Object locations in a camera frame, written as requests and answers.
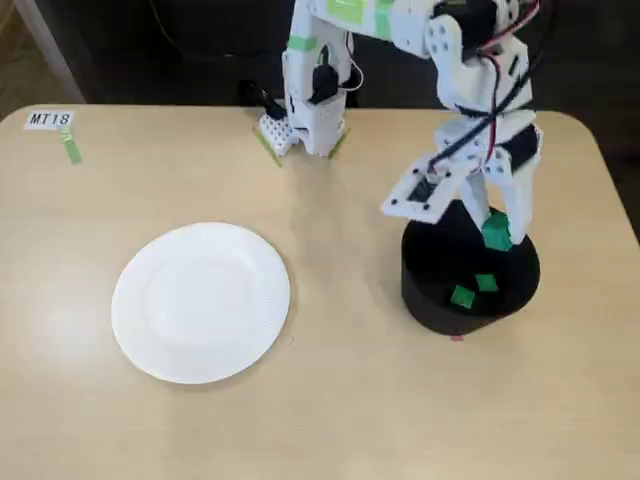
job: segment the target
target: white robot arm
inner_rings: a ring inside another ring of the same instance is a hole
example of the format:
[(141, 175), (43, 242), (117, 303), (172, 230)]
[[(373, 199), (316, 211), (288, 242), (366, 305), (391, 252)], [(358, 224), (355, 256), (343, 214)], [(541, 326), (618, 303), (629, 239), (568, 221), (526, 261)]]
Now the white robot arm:
[(297, 0), (283, 54), (287, 116), (260, 120), (278, 155), (302, 142), (329, 156), (345, 132), (352, 33), (392, 42), (438, 69), (438, 97), (460, 116), (435, 134), (437, 152), (418, 159), (382, 206), (392, 216), (437, 223), (459, 194), (480, 230), (491, 217), (485, 180), (503, 194), (508, 250), (526, 236), (533, 212), (533, 176), (542, 135), (527, 82), (473, 141), (440, 155), (496, 111), (529, 68), (527, 46), (513, 34), (540, 9), (540, 0)]

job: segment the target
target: green block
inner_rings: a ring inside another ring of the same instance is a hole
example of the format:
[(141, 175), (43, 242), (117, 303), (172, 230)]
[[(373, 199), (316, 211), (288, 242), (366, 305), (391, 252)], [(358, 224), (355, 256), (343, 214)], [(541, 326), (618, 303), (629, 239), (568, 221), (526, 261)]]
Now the green block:
[(496, 293), (500, 289), (498, 288), (498, 282), (496, 277), (489, 274), (476, 275), (476, 282), (478, 282), (478, 289), (485, 293)]
[(289, 37), (288, 47), (300, 52), (311, 52), (318, 46), (318, 37), (304, 38), (296, 35)]
[(367, 0), (327, 0), (327, 12), (343, 22), (362, 25)]
[(502, 212), (496, 212), (482, 226), (482, 236), (487, 248), (508, 252), (513, 248), (509, 234), (509, 218)]
[(460, 285), (456, 285), (456, 289), (451, 296), (451, 303), (464, 307), (467, 310), (471, 310), (473, 301), (476, 299), (476, 294), (471, 290), (468, 290)]

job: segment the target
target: white paper plate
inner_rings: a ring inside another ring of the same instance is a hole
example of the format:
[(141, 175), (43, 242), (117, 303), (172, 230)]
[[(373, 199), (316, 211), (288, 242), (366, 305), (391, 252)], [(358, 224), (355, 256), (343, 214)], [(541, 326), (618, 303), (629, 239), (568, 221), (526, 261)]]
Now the white paper plate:
[(287, 270), (249, 230), (201, 223), (144, 247), (118, 280), (111, 317), (124, 354), (161, 380), (202, 384), (253, 365), (289, 311)]

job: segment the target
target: table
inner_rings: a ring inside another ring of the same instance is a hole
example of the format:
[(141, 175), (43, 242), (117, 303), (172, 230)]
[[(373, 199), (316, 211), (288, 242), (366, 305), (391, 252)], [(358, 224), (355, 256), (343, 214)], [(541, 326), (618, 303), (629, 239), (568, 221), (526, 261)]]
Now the table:
[[(379, 211), (445, 113), (351, 111), (332, 161), (281, 169), (256, 111), (73, 108), (78, 165), (29, 110), (0, 125), (3, 478), (638, 478), (640, 250), (577, 121), (540, 115), (540, 290), (455, 343), (404, 309), (405, 222)], [(129, 364), (110, 302), (142, 246), (199, 221), (268, 239), (294, 300), (257, 365), (179, 387)]]

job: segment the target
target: paper tag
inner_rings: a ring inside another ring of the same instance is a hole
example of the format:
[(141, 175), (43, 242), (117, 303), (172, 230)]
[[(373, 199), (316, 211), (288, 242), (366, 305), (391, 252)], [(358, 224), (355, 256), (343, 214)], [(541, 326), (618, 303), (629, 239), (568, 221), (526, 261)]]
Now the paper tag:
[(29, 114), (25, 130), (58, 130), (70, 127), (76, 112), (65, 110), (33, 110)]

